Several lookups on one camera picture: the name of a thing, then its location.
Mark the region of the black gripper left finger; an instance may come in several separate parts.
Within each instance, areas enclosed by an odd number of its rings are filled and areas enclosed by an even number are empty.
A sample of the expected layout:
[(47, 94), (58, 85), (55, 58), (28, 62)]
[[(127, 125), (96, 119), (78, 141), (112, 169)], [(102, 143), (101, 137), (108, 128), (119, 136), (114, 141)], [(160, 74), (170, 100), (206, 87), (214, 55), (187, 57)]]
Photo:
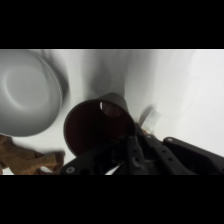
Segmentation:
[(105, 175), (117, 168), (115, 175), (147, 175), (147, 167), (136, 136), (108, 141), (63, 166), (61, 175)]

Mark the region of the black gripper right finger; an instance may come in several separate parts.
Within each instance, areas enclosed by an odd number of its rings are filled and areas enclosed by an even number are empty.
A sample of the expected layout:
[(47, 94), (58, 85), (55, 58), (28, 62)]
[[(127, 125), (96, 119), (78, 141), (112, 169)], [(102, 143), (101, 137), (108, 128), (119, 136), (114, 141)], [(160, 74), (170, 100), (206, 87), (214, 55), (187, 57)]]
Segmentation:
[(224, 157), (173, 137), (162, 141), (135, 125), (134, 175), (224, 175)]

